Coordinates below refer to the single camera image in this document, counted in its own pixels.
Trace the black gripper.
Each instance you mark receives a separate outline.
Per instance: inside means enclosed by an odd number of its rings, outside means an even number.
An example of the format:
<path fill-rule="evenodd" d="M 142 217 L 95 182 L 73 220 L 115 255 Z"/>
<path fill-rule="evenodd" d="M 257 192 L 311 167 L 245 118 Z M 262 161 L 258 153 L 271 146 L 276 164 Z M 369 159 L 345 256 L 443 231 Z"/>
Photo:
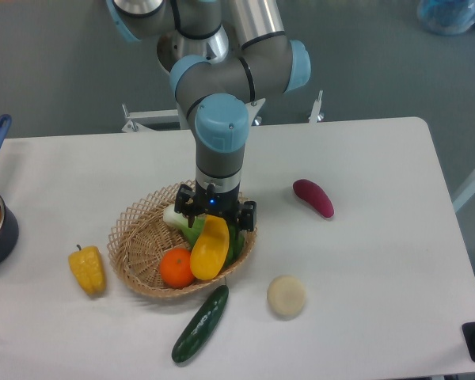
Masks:
<path fill-rule="evenodd" d="M 239 203 L 239 187 L 224 193 L 207 193 L 198 182 L 196 192 L 187 184 L 181 184 L 176 195 L 174 211 L 182 214 L 192 228 L 196 214 L 213 215 L 236 222 L 240 231 L 253 232 L 257 224 L 257 203 L 252 200 Z"/>

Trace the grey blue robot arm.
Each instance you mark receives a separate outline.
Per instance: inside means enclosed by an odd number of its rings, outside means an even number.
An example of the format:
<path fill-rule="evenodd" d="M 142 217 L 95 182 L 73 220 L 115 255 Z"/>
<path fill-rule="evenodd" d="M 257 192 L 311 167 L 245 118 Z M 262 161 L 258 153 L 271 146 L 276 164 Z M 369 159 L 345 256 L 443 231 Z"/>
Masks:
<path fill-rule="evenodd" d="M 181 185 L 175 210 L 225 219 L 252 231 L 257 205 L 238 198 L 254 101 L 287 93 L 310 79 L 304 44 L 290 40 L 274 1 L 232 1 L 237 51 L 215 49 L 225 40 L 219 1 L 110 1 L 108 11 L 124 38 L 172 36 L 169 84 L 196 142 L 196 183 Z"/>

